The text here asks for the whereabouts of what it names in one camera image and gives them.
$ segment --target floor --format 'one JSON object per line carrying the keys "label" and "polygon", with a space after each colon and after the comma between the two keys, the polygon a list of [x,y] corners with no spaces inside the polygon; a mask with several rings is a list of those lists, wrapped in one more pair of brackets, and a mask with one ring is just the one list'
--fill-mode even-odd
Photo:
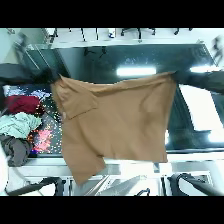
{"label": "floor", "polygon": [[[86,42],[97,41],[96,28],[83,28]],[[147,28],[142,28],[142,39],[147,39],[155,43],[159,41],[160,43],[173,42],[178,43],[196,43],[199,40],[204,41],[211,55],[214,56],[214,51],[212,50],[212,40],[221,36],[224,37],[224,28],[194,28],[189,31],[188,28],[180,28],[179,34],[174,35],[176,31],[175,28],[156,28],[156,35],[152,35],[152,30]],[[108,28],[98,28],[98,40],[100,41],[110,41],[116,43],[120,40],[133,40],[138,39],[137,29],[126,31],[124,36],[121,36],[121,28],[116,28],[116,37],[108,37]],[[58,28],[58,37],[54,39],[54,43],[72,43],[72,42],[82,42],[82,32],[81,28],[71,28],[69,32],[68,28]],[[224,66],[224,60],[220,63],[220,66]]]}

